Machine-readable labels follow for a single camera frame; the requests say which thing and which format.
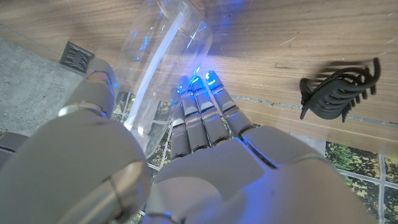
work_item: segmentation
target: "concrete floor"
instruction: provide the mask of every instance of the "concrete floor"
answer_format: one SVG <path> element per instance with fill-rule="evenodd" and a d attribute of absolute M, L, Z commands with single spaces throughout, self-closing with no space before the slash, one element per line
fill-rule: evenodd
<path fill-rule="evenodd" d="M 30 136 L 56 117 L 81 75 L 0 38 L 0 131 Z"/>

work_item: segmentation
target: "robotic hand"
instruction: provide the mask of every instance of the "robotic hand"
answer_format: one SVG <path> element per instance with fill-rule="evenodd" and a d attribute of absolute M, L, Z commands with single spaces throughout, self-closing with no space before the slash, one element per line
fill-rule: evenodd
<path fill-rule="evenodd" d="M 145 223 L 374 223 L 332 165 L 276 128 L 255 128 L 215 72 L 171 92 L 172 159 L 150 191 Z"/>
<path fill-rule="evenodd" d="M 0 170 L 0 223 L 373 223 L 322 155 L 254 125 L 214 72 L 172 90 L 173 161 L 150 186 L 137 141 L 109 119 L 114 75 L 94 59 L 59 117 Z"/>

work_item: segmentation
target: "black plastic claw clip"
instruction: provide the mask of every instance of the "black plastic claw clip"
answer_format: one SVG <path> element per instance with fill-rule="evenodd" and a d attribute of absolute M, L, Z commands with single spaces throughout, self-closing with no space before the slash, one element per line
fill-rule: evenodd
<path fill-rule="evenodd" d="M 343 122 L 348 111 L 360 103 L 360 94 L 366 100 L 366 89 L 370 88 L 371 94 L 376 94 L 376 83 L 380 78 L 380 62 L 373 59 L 374 75 L 365 69 L 350 67 L 338 70 L 326 80 L 321 82 L 313 91 L 308 87 L 311 80 L 303 78 L 300 81 L 302 94 L 302 112 L 300 119 L 304 119 L 305 113 L 311 109 L 313 113 L 323 119 L 335 119 L 342 115 Z"/>

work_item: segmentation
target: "blue led light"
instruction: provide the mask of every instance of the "blue led light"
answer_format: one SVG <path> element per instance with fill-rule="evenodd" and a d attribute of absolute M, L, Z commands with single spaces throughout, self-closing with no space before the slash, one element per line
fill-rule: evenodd
<path fill-rule="evenodd" d="M 193 71 L 193 75 L 196 75 L 199 72 L 199 69 L 200 69 L 200 66 L 195 71 Z"/>
<path fill-rule="evenodd" d="M 216 82 L 216 80 L 213 80 L 213 81 L 211 81 L 211 82 L 207 82 L 207 84 L 208 85 L 212 85 L 212 84 L 214 84 Z"/>
<path fill-rule="evenodd" d="M 194 79 L 191 83 L 194 83 L 194 82 L 196 82 L 196 81 L 198 81 L 199 80 L 199 77 L 197 77 L 196 79 Z"/>
<path fill-rule="evenodd" d="M 141 46 L 141 48 L 139 49 L 139 51 L 144 50 L 144 49 L 147 47 L 147 44 L 148 44 L 148 36 L 145 36 L 144 44 Z"/>

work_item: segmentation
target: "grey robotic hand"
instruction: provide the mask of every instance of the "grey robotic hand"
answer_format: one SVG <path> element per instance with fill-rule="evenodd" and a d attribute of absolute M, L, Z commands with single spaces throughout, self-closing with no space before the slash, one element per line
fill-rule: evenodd
<path fill-rule="evenodd" d="M 325 158 L 239 110 L 215 72 L 180 79 L 172 159 L 151 187 L 146 223 L 374 223 Z"/>
<path fill-rule="evenodd" d="M 0 170 L 0 223 L 121 222 L 144 206 L 150 171 L 137 141 L 109 119 L 112 68 L 94 58 L 55 118 Z"/>

